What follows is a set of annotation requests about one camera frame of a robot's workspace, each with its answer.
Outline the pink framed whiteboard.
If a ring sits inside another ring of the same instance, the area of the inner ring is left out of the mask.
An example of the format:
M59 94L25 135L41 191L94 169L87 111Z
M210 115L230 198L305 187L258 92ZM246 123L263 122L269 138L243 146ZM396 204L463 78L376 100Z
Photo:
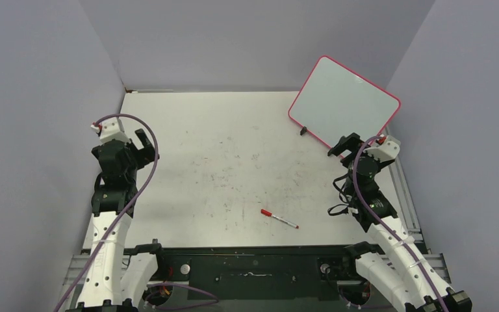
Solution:
M396 96L323 55L287 114L306 133L332 148L340 137L352 133L363 139L380 134L401 106Z

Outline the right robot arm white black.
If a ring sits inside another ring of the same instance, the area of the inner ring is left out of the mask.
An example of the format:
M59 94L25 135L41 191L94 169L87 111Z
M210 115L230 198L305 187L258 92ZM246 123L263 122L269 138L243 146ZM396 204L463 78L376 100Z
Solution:
M390 135L362 140L356 133L328 151L347 169L333 181L344 206L340 213L352 215L373 240L346 247L341 269L349 278L364 278L397 311L471 311L467 293L454 290L429 264L376 183L399 152L400 142Z

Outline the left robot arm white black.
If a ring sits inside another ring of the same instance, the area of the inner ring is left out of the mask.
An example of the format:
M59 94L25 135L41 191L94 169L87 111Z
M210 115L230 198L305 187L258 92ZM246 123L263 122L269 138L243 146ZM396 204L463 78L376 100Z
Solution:
M149 279L159 280L167 273L168 262L156 255L158 244L145 245L133 266L122 270L127 232L139 196L137 172L159 159L144 130L137 129L135 134L141 149L124 134L92 149L101 173L91 199L91 253L88 268L81 273L84 285L74 311L137 311Z

